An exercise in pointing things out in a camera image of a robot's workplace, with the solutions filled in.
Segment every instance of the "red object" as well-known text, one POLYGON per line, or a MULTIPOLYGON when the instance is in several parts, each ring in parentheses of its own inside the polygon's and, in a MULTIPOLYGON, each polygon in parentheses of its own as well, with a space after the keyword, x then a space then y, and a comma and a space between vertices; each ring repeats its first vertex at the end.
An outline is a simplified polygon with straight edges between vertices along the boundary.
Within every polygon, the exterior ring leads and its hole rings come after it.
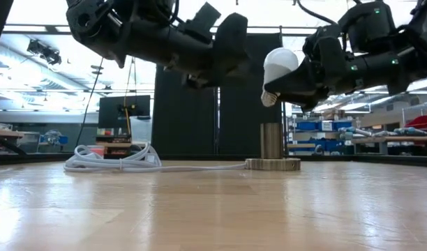
POLYGON ((416 129, 427 129, 427 115, 418 116, 413 121, 410 121, 408 124, 405 125, 406 128, 413 127, 416 129))

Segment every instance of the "ceiling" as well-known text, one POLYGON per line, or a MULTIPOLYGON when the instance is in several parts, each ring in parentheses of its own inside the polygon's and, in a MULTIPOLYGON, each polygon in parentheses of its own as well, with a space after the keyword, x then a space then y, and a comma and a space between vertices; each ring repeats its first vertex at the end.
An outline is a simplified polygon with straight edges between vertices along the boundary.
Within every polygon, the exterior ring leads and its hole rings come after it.
MULTIPOLYGON (((202 6, 205 0, 181 0, 179 17, 190 19, 202 6)), ((292 33, 310 34, 315 27, 324 22, 303 12, 292 1, 286 0, 240 0, 235 1, 209 0, 223 16, 217 21, 220 24, 228 14, 241 13, 249 19, 248 33, 277 33, 283 25, 284 47, 294 51, 303 59, 301 48, 304 37, 289 37, 292 33)), ((354 5, 346 0, 302 0, 303 5, 312 11, 338 20, 341 15, 354 5)), ((409 11, 416 1, 386 1, 392 9, 396 25, 410 20, 409 11)), ((99 66, 101 57, 85 46, 76 42, 69 35, 66 21, 67 5, 65 0, 15 0, 7 20, 5 32, 0 40, 0 100, 12 100, 10 108, 20 109, 84 109, 89 93, 83 90, 91 89, 96 75, 91 66, 99 66), (44 25, 57 28, 58 34, 48 34, 44 25), (43 59, 27 52, 30 40, 39 40, 52 49, 59 50, 63 63, 59 66, 49 66, 43 59)), ((102 74, 98 78, 96 94, 91 99, 91 109, 97 109, 98 99, 103 96, 122 96, 124 90, 135 89, 138 93, 152 95, 156 65, 140 59, 135 59, 132 73, 128 76, 131 58, 127 58, 126 67, 119 69, 113 61, 104 61, 102 74), (103 92, 109 86, 115 91, 103 92)), ((385 98, 385 88, 380 87, 371 91, 373 101, 385 98)), ((330 102, 355 102, 367 95, 335 96, 330 102)))

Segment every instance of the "white cable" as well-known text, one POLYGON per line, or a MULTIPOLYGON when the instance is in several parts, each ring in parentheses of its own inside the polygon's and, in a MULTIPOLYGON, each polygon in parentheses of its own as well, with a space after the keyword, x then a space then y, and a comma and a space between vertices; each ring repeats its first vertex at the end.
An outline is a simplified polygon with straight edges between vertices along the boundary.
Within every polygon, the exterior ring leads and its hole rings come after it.
POLYGON ((204 170, 244 169, 246 164, 217 167, 163 167, 155 149, 146 144, 144 149, 135 155, 120 160, 106 160, 94 153, 87 146, 78 146, 74 156, 65 162, 67 172, 97 172, 117 169, 121 172, 183 172, 204 170))

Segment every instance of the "robot end effector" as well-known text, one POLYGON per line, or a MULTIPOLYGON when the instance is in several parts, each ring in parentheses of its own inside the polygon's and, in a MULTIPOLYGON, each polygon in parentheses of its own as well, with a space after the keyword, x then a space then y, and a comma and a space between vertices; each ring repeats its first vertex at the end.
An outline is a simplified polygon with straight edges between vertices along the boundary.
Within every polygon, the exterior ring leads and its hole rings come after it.
POLYGON ((395 28, 384 2, 360 3, 338 23, 321 26, 306 38, 299 67, 288 63, 297 60, 288 49, 272 51, 264 65, 262 102, 271 106, 281 100, 309 112, 330 95, 380 85, 387 85, 389 95, 406 91, 409 83, 427 77, 427 0, 411 13, 409 24, 395 28), (346 52, 345 38, 352 52, 346 52))
POLYGON ((179 0, 67 2, 74 39, 115 60, 120 68, 131 55, 185 73, 185 84, 202 88, 218 86, 248 58, 244 50, 248 20, 237 13, 229 15, 214 40, 210 29, 220 13, 208 3, 185 22, 177 17, 179 0))

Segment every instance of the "wooden disc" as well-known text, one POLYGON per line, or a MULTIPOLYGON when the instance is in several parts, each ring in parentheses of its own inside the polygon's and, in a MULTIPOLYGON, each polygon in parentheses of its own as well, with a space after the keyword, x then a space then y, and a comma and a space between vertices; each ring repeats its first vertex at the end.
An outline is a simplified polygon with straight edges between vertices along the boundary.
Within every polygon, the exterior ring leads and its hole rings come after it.
POLYGON ((246 169, 265 170, 265 171, 299 171, 300 159, 247 159, 246 169))

